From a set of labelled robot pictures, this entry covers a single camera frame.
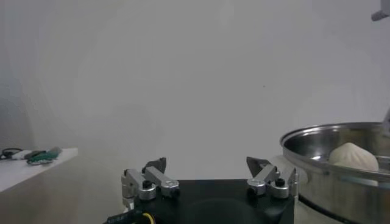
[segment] white wall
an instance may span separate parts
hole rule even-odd
[[[1,215],[12,223],[101,223],[120,211],[125,168],[166,156],[174,178],[246,178],[245,156],[280,154],[285,132],[379,121],[389,106],[390,20],[370,21],[379,1],[3,4],[35,145],[80,148],[0,195],[30,211]],[[39,203],[9,196],[21,194]]]

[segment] white dumpling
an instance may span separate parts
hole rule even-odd
[[[373,154],[350,142],[334,149],[329,156],[329,163],[370,171],[379,169],[378,161]]]

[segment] black cable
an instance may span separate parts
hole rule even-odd
[[[23,149],[19,148],[6,148],[1,150],[0,160],[9,159],[12,155],[23,151]]]

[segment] white table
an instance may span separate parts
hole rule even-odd
[[[64,163],[77,154],[76,148],[62,149],[62,153],[53,163],[39,166],[30,166],[26,160],[2,160],[0,161],[0,192]]]

